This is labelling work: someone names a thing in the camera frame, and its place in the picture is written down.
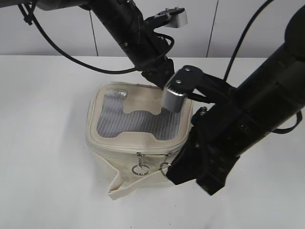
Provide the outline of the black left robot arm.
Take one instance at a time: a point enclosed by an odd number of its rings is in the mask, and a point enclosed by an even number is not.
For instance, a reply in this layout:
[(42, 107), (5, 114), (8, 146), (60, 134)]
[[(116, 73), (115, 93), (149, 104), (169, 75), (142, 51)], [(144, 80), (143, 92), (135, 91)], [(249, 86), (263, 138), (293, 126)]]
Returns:
[[(126, 74), (140, 71), (141, 75), (164, 88), (174, 74), (172, 59), (166, 55), (174, 45), (174, 39), (168, 35), (154, 32), (148, 20), (144, 20), (141, 11), (132, 0), (2, 0), (2, 8), (18, 6), (24, 21), (35, 24), (44, 39), (58, 53), (70, 61), (93, 71), (105, 74)], [(46, 34), (34, 15), (36, 8), (44, 11), (69, 7), (80, 7), (92, 11), (124, 51), (134, 67), (126, 70), (111, 71), (100, 69), (81, 62), (60, 49)]]

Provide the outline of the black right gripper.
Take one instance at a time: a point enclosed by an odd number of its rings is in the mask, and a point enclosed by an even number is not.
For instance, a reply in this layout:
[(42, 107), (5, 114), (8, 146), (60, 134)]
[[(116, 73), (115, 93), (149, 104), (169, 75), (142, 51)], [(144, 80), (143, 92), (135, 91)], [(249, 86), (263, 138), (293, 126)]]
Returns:
[(169, 166), (166, 176), (175, 185), (196, 179), (210, 196), (225, 186), (226, 178), (240, 158), (234, 150), (240, 144), (241, 127), (227, 128), (224, 133), (207, 142), (200, 127), (192, 126), (183, 150)]

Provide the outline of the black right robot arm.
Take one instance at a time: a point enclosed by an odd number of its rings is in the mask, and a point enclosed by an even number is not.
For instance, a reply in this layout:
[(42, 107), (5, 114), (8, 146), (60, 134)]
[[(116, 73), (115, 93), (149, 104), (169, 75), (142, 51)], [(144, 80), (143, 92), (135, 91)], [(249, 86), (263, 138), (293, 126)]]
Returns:
[(289, 21), (284, 43), (237, 88), (225, 86), (225, 100), (192, 117), (188, 139), (170, 163), (166, 177), (178, 185), (190, 180), (213, 195), (241, 154), (290, 117), (302, 120), (305, 105), (305, 10)]

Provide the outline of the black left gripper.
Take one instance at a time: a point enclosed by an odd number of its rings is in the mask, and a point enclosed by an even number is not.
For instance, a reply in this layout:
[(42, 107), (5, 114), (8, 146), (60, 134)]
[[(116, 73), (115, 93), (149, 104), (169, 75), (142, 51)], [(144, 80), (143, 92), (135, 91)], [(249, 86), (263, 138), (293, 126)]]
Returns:
[(155, 63), (149, 68), (145, 68), (141, 75), (149, 82), (163, 89), (170, 78), (174, 75), (174, 63), (167, 58)]

